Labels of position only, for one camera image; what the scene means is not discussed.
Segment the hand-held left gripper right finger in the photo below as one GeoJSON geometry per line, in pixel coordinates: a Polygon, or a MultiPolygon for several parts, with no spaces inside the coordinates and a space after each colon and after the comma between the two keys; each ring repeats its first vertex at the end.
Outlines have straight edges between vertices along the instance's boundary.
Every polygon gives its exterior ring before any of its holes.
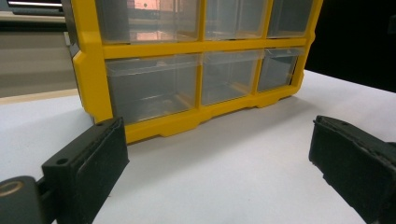
{"type": "Polygon", "coordinates": [[[308,159],[367,224],[396,224],[396,142],[318,116],[308,159]]]}

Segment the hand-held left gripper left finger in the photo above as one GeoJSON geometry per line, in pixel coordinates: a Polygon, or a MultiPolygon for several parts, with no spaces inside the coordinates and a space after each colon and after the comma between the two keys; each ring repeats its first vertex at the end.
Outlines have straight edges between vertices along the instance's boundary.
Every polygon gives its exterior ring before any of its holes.
{"type": "Polygon", "coordinates": [[[58,224],[92,224],[129,163],[123,119],[91,126],[42,165],[58,224]]]}

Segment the yellow black drawer organizer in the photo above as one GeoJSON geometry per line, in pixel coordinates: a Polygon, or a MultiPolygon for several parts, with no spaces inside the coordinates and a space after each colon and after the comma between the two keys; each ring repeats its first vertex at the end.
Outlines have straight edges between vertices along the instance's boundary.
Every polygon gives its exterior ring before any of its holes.
{"type": "Polygon", "coordinates": [[[295,73],[289,86],[265,91],[229,102],[201,106],[190,111],[164,117],[129,123],[124,117],[112,112],[106,76],[106,59],[129,56],[126,47],[103,43],[98,21],[96,0],[62,0],[64,16],[73,46],[72,63],[78,84],[78,93],[85,111],[95,122],[120,117],[125,125],[129,142],[136,142],[153,136],[169,136],[197,127],[199,124],[239,109],[265,107],[296,93],[302,84],[304,66],[310,47],[315,38],[315,28],[324,0],[312,12],[312,26],[307,36],[300,39],[304,54],[298,59],[295,73]]]}

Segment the light wooden table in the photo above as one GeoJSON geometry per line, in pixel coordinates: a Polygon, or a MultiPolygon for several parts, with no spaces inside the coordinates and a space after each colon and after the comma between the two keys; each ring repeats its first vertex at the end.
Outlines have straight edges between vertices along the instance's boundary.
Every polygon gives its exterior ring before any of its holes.
{"type": "Polygon", "coordinates": [[[78,89],[61,90],[61,91],[46,91],[46,92],[40,92],[40,93],[1,97],[0,105],[32,102],[32,101],[46,100],[46,99],[60,98],[60,97],[68,97],[68,96],[74,96],[74,95],[78,95],[78,89]]]}

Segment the grid of clear drawers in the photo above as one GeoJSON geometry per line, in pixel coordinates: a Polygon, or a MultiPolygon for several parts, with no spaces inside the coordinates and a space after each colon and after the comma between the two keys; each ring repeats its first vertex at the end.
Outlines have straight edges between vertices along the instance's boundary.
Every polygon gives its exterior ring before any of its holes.
{"type": "Polygon", "coordinates": [[[289,86],[318,0],[96,0],[112,112],[129,123],[289,86]]]}

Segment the black curtain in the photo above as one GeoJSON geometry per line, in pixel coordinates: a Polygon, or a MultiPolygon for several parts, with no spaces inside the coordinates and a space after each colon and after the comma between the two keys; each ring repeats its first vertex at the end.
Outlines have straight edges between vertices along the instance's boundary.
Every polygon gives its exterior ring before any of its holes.
{"type": "Polygon", "coordinates": [[[396,0],[324,0],[305,68],[396,92],[396,0]]]}

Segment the black horizontal bar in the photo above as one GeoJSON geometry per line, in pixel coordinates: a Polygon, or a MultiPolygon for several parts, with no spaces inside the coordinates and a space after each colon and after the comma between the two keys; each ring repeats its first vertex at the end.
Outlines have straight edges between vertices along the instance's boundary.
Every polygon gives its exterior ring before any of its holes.
{"type": "Polygon", "coordinates": [[[0,32],[66,32],[64,22],[0,21],[0,32]]]}

